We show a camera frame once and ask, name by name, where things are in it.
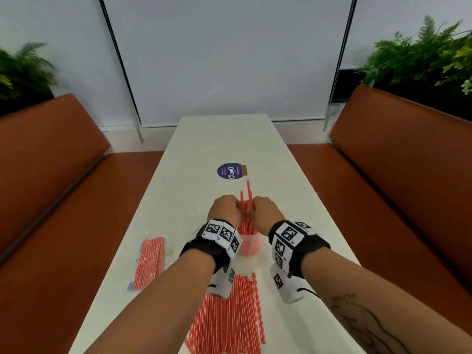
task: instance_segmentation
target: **purple sticker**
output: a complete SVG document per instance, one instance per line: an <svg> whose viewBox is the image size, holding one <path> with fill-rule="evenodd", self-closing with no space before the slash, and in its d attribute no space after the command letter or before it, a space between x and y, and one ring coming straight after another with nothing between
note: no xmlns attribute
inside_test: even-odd
<svg viewBox="0 0 472 354"><path fill-rule="evenodd" d="M243 177L243 172L241 171L241 164L238 163L227 163L221 165L218 168L218 175L223 179L233 180Z"/></svg>

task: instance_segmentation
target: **orange bench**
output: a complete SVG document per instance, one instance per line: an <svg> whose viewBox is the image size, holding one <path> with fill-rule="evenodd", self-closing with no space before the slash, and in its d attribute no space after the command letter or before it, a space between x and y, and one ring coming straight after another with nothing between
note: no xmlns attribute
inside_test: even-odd
<svg viewBox="0 0 472 354"><path fill-rule="evenodd" d="M70 94L0 118L2 353L68 353L162 157L109 147Z"/></svg>
<svg viewBox="0 0 472 354"><path fill-rule="evenodd" d="M359 86L330 138L289 148L360 264L472 335L472 124Z"/></svg>

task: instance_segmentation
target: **tattoo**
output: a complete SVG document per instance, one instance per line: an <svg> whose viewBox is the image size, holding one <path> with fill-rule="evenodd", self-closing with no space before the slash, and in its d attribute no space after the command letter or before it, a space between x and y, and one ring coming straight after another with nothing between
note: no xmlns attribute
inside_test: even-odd
<svg viewBox="0 0 472 354"><path fill-rule="evenodd" d="M379 318L367 308L354 303L355 293L333 298L333 309L345 321L345 328L369 354L411 354L405 344L388 333Z"/></svg>

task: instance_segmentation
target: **person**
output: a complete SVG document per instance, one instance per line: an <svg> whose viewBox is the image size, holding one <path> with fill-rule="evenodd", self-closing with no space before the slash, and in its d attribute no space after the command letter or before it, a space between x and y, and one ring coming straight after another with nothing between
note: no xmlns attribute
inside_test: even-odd
<svg viewBox="0 0 472 354"><path fill-rule="evenodd" d="M285 220L277 205L255 197L249 217L267 236ZM239 228L235 196L215 200L207 220ZM177 353L215 271L213 257L185 251L123 309L86 354ZM322 247L304 255L301 272L322 301L367 353L472 353L472 338L407 292Z"/></svg>

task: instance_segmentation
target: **clear plastic container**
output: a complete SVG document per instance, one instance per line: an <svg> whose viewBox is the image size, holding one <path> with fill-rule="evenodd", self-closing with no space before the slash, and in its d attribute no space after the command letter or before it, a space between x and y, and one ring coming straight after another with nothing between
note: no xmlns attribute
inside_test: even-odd
<svg viewBox="0 0 472 354"><path fill-rule="evenodd" d="M243 243L239 247L238 256L251 257L259 253L262 248L261 235L255 234L250 236L240 235Z"/></svg>

